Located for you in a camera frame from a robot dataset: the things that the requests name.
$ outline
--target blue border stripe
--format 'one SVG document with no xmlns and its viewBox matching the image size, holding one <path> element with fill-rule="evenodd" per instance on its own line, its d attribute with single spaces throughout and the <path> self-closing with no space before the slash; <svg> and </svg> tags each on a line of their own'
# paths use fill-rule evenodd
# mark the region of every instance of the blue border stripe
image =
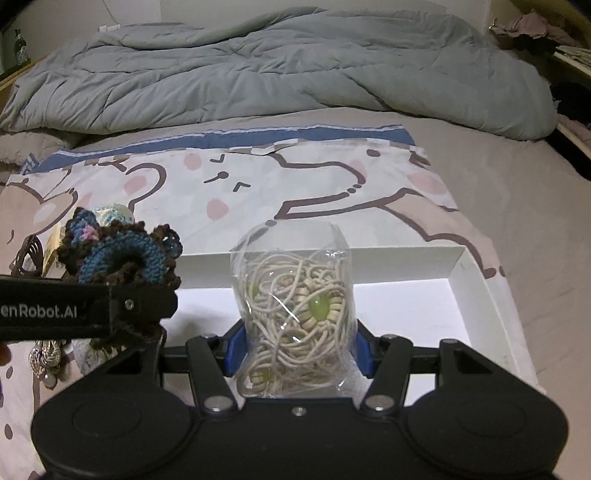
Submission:
<svg viewBox="0 0 591 480">
<path fill-rule="evenodd" d="M 63 168 L 91 158 L 110 155 L 150 153 L 179 148 L 232 148 L 269 145 L 282 140 L 303 138 L 310 141 L 340 140 L 343 138 L 381 138 L 405 145 L 413 145 L 410 134 L 400 126 L 375 129 L 346 129 L 338 127 L 314 127 L 293 129 L 265 129 L 259 131 L 206 132 L 199 135 L 183 135 L 143 142 L 114 150 L 89 152 L 83 154 L 56 152 L 49 156 L 34 173 Z"/>
</svg>

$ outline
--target clear plastic bag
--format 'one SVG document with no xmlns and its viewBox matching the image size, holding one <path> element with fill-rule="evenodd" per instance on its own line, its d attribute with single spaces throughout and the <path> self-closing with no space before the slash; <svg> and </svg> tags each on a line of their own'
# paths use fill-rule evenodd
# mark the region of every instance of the clear plastic bag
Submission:
<svg viewBox="0 0 591 480">
<path fill-rule="evenodd" d="M 357 320 L 350 251 L 328 222 L 284 220 L 251 230 L 232 250 L 248 355 L 243 397 L 346 395 Z"/>
</svg>

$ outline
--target gray duvet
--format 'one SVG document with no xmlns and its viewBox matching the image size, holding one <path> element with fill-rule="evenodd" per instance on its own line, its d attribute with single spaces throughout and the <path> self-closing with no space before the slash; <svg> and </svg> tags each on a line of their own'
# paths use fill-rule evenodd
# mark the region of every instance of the gray duvet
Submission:
<svg viewBox="0 0 591 480">
<path fill-rule="evenodd" d="M 302 7 L 231 28 L 132 25 L 70 43 L 17 80 L 0 128 L 109 134 L 332 106 L 519 140 L 556 126 L 535 68 L 454 16 Z"/>
</svg>

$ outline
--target white cardboard tray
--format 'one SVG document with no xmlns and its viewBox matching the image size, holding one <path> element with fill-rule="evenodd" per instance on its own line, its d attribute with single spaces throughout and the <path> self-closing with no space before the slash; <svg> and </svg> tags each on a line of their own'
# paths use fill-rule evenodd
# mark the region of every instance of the white cardboard tray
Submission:
<svg viewBox="0 0 591 480">
<path fill-rule="evenodd" d="M 356 314 L 374 335 L 394 333 L 417 346 L 433 347 L 443 338 L 457 338 L 508 371 L 519 372 L 486 282 L 464 247 L 352 249 L 352 264 Z M 183 284 L 177 313 L 163 321 L 167 345 L 225 333 L 239 318 L 229 254 L 184 255 L 176 271 Z M 167 383 L 190 402 L 188 383 Z M 407 404 L 433 386 L 432 375 L 413 376 Z"/>
</svg>

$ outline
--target metal screw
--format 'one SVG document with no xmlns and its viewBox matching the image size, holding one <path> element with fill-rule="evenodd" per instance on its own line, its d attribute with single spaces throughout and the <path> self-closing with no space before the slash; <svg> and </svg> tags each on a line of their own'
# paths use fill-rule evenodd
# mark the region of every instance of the metal screw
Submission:
<svg viewBox="0 0 591 480">
<path fill-rule="evenodd" d="M 365 399 L 365 404 L 375 411 L 389 410 L 396 405 L 392 397 L 387 395 L 372 395 Z"/>
<path fill-rule="evenodd" d="M 230 408 L 232 408 L 233 405 L 234 402 L 232 401 L 232 399 L 226 397 L 225 395 L 214 395 L 212 397 L 206 398 L 205 402 L 203 402 L 203 406 L 206 409 L 214 411 L 216 413 L 230 410 Z"/>
<path fill-rule="evenodd" d="M 304 408 L 304 407 L 293 407 L 291 409 L 291 412 L 296 416 L 296 417 L 303 417 L 304 415 L 306 415 L 306 413 L 308 413 L 308 411 Z"/>
</svg>

